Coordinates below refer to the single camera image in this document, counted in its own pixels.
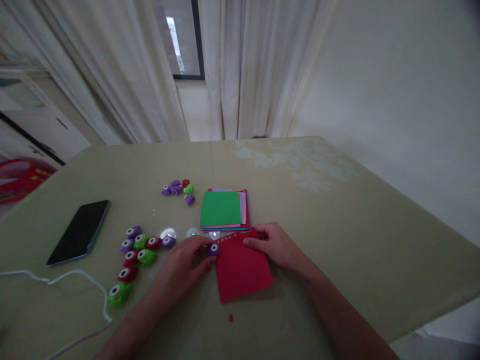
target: white cable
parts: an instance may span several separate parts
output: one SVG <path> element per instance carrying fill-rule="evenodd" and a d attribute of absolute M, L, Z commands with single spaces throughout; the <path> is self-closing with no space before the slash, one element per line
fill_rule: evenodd
<path fill-rule="evenodd" d="M 33 272 L 31 272 L 30 270 L 15 270 L 15 271 L 5 271 L 5 272 L 0 272 L 0 276 L 3 276 L 3 275 L 15 275 L 15 274 L 27 274 L 29 277 L 31 277 L 32 279 L 34 280 L 38 280 L 38 281 L 41 281 L 41 282 L 44 282 L 46 283 L 47 285 L 52 285 L 52 284 L 55 284 L 57 281 L 63 279 L 64 277 L 67 277 L 68 275 L 71 275 L 71 274 L 80 274 L 80 275 L 83 275 L 84 277 L 86 277 L 88 280 L 90 280 L 92 283 L 94 283 L 95 285 L 98 286 L 98 288 L 101 290 L 101 292 L 103 293 L 103 297 L 104 297 L 104 303 L 103 303 L 103 317 L 105 318 L 105 320 L 108 322 L 108 324 L 101 328 L 100 330 L 98 331 L 95 331 L 95 332 L 92 332 L 91 334 L 89 335 L 86 335 L 86 336 L 83 336 L 83 337 L 79 337 L 75 340 L 73 340 L 72 342 L 68 343 L 67 345 L 65 345 L 64 347 L 60 348 L 57 352 L 55 352 L 54 354 L 50 355 L 47 360 L 52 360 L 52 359 L 55 359 L 56 357 L 58 357 L 59 355 L 63 354 L 64 352 L 70 350 L 71 348 L 73 348 L 75 345 L 77 344 L 80 344 L 81 342 L 87 340 L 87 339 L 90 339 L 90 338 L 93 338 L 94 336 L 97 336 L 98 334 L 100 334 L 101 332 L 103 332 L 104 330 L 106 330 L 110 325 L 112 325 L 112 321 L 113 319 L 110 317 L 110 315 L 108 314 L 107 312 L 107 302 L 108 302 L 108 298 L 109 298 L 109 295 L 107 293 L 107 291 L 105 290 L 105 288 L 102 286 L 102 284 L 100 284 L 97 280 L 95 280 L 93 277 L 91 277 L 89 274 L 87 274 L 85 271 L 83 270 L 80 270 L 80 269 L 77 269 L 77 270 L 72 270 L 72 271 L 68 271 L 66 273 L 64 273 L 63 275 L 57 277 L 56 279 L 53 279 L 53 280 L 50 280 L 49 278 L 46 278 L 46 277 L 39 277 L 39 276 L 36 276 Z"/>

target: smartphone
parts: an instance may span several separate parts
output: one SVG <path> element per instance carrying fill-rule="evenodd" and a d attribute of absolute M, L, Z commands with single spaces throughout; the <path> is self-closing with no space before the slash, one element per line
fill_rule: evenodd
<path fill-rule="evenodd" d="M 109 206 L 109 200 L 80 206 L 46 264 L 52 266 L 87 255 Z"/>

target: cabinet door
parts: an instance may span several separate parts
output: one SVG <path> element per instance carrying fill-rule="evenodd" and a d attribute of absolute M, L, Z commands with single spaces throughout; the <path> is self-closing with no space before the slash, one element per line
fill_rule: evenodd
<path fill-rule="evenodd" d="M 3 113 L 64 163 L 90 146 L 71 123 L 58 120 L 45 106 Z"/>
<path fill-rule="evenodd" d="M 7 159 L 33 158 L 48 163 L 55 169 L 61 166 L 9 125 L 0 121 L 0 155 Z"/>

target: red paper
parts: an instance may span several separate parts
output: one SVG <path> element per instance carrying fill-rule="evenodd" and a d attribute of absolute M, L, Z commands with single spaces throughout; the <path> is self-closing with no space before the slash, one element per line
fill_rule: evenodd
<path fill-rule="evenodd" d="M 257 231 L 236 232 L 217 240 L 220 252 L 215 261 L 220 301 L 254 293 L 274 282 L 269 262 L 263 252 L 243 244 L 245 238 L 259 238 Z"/>

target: green tablecloth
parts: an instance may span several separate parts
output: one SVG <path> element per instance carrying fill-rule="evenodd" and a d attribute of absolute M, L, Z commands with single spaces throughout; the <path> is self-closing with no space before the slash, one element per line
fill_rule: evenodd
<path fill-rule="evenodd" d="M 162 196 L 190 179 L 196 203 Z M 480 294 L 480 249 L 380 178 L 318 137 L 91 147 L 0 222 L 0 271 L 31 269 L 57 277 L 83 269 L 107 289 L 122 268 L 125 230 L 166 227 L 179 241 L 198 227 L 203 193 L 248 189 L 254 224 L 277 221 L 388 341 Z M 91 254 L 45 262 L 78 207 L 111 207 Z M 147 291 L 165 258 L 142 268 L 115 323 L 66 354 L 90 358 Z M 151 337 L 145 357 L 327 358 L 315 312 L 291 274 L 271 264 L 274 284 L 221 304 L 215 270 Z M 41 359 L 104 326 L 103 296 L 74 275 L 57 284 L 0 277 L 0 358 Z"/>

